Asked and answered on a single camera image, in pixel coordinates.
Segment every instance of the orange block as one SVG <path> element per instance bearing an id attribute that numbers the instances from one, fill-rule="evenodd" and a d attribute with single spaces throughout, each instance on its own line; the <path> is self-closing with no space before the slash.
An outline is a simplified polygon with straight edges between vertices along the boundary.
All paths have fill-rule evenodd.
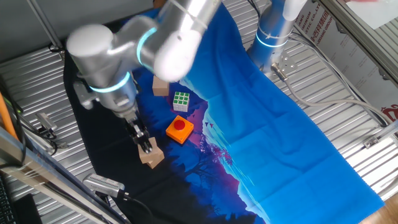
<path id="1" fill-rule="evenodd" d="M 166 129 L 166 135 L 178 143 L 183 144 L 193 131 L 193 124 L 181 116 L 177 116 Z"/>

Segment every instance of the orange handle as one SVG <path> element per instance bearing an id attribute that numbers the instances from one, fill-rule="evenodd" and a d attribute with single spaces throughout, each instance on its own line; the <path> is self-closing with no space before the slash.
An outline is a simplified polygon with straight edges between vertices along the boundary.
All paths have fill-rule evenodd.
<path id="1" fill-rule="evenodd" d="M 8 131 L 10 135 L 12 135 L 16 140 L 18 140 L 17 133 L 15 132 L 14 129 L 14 125 L 12 125 L 10 114 L 8 113 L 6 102 L 4 102 L 1 93 L 0 93 L 0 114 L 2 117 L 2 121 L 4 122 L 4 126 L 6 127 L 6 131 Z"/>

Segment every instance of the keyboard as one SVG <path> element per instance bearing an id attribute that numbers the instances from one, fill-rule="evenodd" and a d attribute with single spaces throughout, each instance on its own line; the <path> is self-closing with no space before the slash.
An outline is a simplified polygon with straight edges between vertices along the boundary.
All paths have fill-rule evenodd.
<path id="1" fill-rule="evenodd" d="M 6 187 L 4 175 L 0 174 L 0 224 L 17 224 L 16 213 Z"/>

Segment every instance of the blue cloth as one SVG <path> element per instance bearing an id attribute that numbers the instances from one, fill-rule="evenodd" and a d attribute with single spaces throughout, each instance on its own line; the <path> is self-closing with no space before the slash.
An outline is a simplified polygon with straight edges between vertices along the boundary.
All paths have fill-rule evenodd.
<path id="1" fill-rule="evenodd" d="M 267 223 L 359 223 L 383 201 L 309 117 L 250 61 L 221 6 L 180 82 L 208 102 L 248 210 Z"/>

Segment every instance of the glowing blue ring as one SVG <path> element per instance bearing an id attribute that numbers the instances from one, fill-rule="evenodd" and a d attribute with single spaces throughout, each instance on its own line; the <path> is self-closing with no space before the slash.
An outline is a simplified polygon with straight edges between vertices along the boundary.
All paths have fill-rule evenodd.
<path id="1" fill-rule="evenodd" d="M 264 43 L 263 41 L 261 41 L 260 40 L 260 38 L 259 38 L 259 36 L 256 34 L 256 37 L 257 37 L 257 40 L 259 40 L 259 42 L 262 44 L 262 45 L 265 45 L 265 46 L 267 46 L 267 47 L 273 47 L 273 48 L 275 48 L 275 47 L 281 47 L 281 46 L 283 46 L 283 45 L 285 45 L 286 43 L 287 43 L 287 40 L 286 40 L 286 42 L 284 42 L 283 44 L 280 44 L 280 45 L 269 45 L 269 44 L 266 44 L 266 43 Z"/>
<path id="2" fill-rule="evenodd" d="M 122 88 L 127 83 L 127 81 L 129 81 L 130 76 L 131 76 L 130 73 L 127 72 L 126 76 L 118 84 L 116 84 L 112 87 L 109 87 L 109 88 L 99 89 L 99 88 L 93 88 L 91 86 L 90 86 L 90 88 L 93 91 L 98 92 L 98 93 L 110 93 L 112 91 Z"/>
<path id="3" fill-rule="evenodd" d="M 143 65 L 142 62 L 141 62 L 141 50 L 142 50 L 142 47 L 144 46 L 145 41 L 147 41 L 147 39 L 152 34 L 154 34 L 156 31 L 157 31 L 156 27 L 153 27 L 152 29 L 148 30 L 138 41 L 138 44 L 137 44 L 137 59 L 138 59 L 138 62 L 141 65 Z"/>

